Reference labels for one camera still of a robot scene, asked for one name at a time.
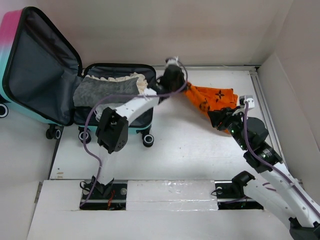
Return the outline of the orange patterned towel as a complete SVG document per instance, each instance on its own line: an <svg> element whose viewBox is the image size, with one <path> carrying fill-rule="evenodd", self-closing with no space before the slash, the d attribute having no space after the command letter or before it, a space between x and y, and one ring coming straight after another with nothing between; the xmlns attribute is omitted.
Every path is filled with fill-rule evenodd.
<svg viewBox="0 0 320 240"><path fill-rule="evenodd" d="M209 121L209 111L213 112L223 108L234 109L238 102L238 95L234 94L233 88L195 86L188 82L183 94Z"/></svg>

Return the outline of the grey cream fleece blanket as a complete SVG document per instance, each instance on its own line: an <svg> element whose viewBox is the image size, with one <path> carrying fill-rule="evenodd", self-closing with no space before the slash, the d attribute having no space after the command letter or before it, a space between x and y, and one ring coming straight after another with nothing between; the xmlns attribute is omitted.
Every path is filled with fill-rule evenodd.
<svg viewBox="0 0 320 240"><path fill-rule="evenodd" d="M116 78L96 77L88 74L75 89L73 103L75 107L92 108L102 98L115 95L116 97L104 102L106 104L122 104L127 101L122 95L140 95L147 86L146 77L136 72Z"/></svg>

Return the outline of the teal pink suitcase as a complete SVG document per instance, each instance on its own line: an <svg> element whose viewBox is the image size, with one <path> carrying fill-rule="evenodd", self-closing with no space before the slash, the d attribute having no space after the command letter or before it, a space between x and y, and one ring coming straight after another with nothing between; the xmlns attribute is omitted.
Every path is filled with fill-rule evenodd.
<svg viewBox="0 0 320 240"><path fill-rule="evenodd" d="M143 74L148 84L156 71L146 64L95 63L83 67L76 49L38 8L7 12L0 25L0 116L10 109L48 124L47 139L59 139L61 127L77 125L89 143L98 121L93 107L75 107L73 95L86 75L118 78Z"/></svg>

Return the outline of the white drawstring bag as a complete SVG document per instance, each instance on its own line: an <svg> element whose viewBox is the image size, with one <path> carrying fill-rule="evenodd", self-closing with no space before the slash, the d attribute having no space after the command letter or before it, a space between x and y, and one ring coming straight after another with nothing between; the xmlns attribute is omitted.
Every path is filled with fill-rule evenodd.
<svg viewBox="0 0 320 240"><path fill-rule="evenodd" d="M109 103L109 104L100 104L100 105L98 105L94 110L95 119L99 122L100 119L101 119L102 113L106 108L114 109L114 108L116 108L118 106L119 106L118 103Z"/></svg>

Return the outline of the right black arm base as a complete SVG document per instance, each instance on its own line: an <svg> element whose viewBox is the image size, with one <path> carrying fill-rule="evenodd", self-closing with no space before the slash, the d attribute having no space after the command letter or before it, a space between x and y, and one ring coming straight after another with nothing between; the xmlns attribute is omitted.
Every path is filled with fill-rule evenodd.
<svg viewBox="0 0 320 240"><path fill-rule="evenodd" d="M242 171L231 180L215 180L215 189L210 193L216 197L218 210L264 210L264 207L244 194L243 187L255 177Z"/></svg>

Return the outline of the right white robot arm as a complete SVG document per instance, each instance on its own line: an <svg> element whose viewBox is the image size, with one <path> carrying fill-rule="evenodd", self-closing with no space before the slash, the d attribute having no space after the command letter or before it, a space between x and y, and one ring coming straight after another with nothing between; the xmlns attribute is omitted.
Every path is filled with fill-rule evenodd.
<svg viewBox="0 0 320 240"><path fill-rule="evenodd" d="M266 143L269 135L262 120L248 116L249 108L229 107L209 111L213 128L226 130L244 151L246 162L272 187L272 190L247 171L231 180L236 199L231 204L252 199L276 216L294 240L320 238L320 206L288 171L280 155Z"/></svg>

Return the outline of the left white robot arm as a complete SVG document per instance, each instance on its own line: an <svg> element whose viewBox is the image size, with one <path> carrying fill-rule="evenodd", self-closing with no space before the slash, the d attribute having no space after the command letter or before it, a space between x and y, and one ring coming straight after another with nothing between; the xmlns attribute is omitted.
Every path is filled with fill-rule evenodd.
<svg viewBox="0 0 320 240"><path fill-rule="evenodd" d="M107 107L103 110L96 130L99 150L99 164L96 180L93 182L94 192L100 198L107 198L111 194L111 185L99 181L105 155L111 155L122 150L129 137L129 125L148 110L174 94L186 89L188 73L180 62L170 63L165 67L159 79L150 83L142 95L137 95L115 109Z"/></svg>

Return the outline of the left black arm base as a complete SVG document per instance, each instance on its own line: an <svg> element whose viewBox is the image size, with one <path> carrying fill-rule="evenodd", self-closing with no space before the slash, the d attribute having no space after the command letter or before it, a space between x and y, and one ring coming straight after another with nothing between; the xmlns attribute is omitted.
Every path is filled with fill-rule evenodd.
<svg viewBox="0 0 320 240"><path fill-rule="evenodd" d="M82 195L80 199L80 209L86 211L125 211L127 204L127 181L116 181L111 190L106 190L106 195L101 194L96 188L93 190L90 198L85 202L92 184L82 181L80 184Z"/></svg>

